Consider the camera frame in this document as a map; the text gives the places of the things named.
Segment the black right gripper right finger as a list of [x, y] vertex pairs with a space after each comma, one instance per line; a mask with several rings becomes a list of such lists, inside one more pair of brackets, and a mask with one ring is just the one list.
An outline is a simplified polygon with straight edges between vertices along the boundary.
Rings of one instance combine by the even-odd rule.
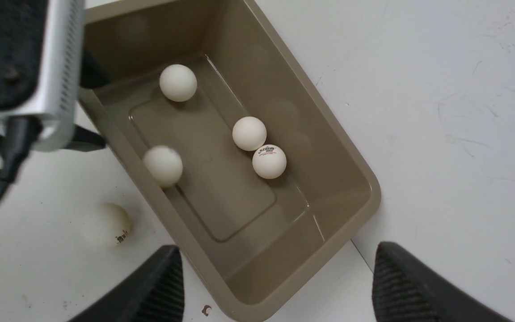
[[372, 306], [378, 322], [507, 322], [398, 243], [376, 250]]

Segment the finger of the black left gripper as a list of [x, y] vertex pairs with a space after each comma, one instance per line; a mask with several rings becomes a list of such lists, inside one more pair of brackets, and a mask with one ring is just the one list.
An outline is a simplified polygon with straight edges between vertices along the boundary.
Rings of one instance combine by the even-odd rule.
[[98, 89], [110, 84], [108, 73], [100, 66], [92, 53], [83, 47], [79, 85], [83, 89]]
[[92, 152], [106, 148], [105, 139], [98, 133], [75, 126], [72, 139], [63, 149], [79, 152]]

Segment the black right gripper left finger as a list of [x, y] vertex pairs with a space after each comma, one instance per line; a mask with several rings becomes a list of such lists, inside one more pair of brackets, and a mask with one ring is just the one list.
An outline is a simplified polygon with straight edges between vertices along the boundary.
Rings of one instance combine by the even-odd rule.
[[181, 322], [185, 310], [182, 257], [160, 247], [123, 282], [72, 322]]

